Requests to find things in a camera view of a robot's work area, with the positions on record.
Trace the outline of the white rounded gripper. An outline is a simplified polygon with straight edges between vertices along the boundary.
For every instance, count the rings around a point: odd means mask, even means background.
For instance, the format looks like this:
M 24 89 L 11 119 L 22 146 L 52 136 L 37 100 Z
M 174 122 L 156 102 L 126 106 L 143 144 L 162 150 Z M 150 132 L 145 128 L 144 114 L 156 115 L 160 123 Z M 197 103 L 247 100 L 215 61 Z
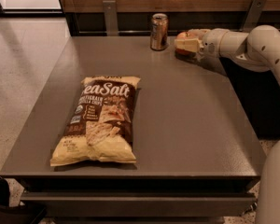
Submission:
M 177 51 L 198 52 L 203 57 L 224 57 L 223 37 L 228 32 L 229 30 L 220 28 L 210 31 L 209 29 L 190 29 L 188 30 L 188 38 L 175 40 L 175 49 Z

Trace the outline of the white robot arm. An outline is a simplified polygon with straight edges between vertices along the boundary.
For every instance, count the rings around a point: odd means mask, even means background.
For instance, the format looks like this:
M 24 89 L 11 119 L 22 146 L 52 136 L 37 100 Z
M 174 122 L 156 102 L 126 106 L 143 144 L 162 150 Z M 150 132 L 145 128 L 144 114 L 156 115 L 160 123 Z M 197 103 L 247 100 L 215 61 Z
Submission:
M 191 29 L 176 37 L 175 49 L 228 58 L 251 71 L 271 70 L 280 86 L 280 32 L 270 25 L 257 26 L 248 33 Z M 271 148 L 263 167 L 255 224 L 280 224 L 280 140 Z

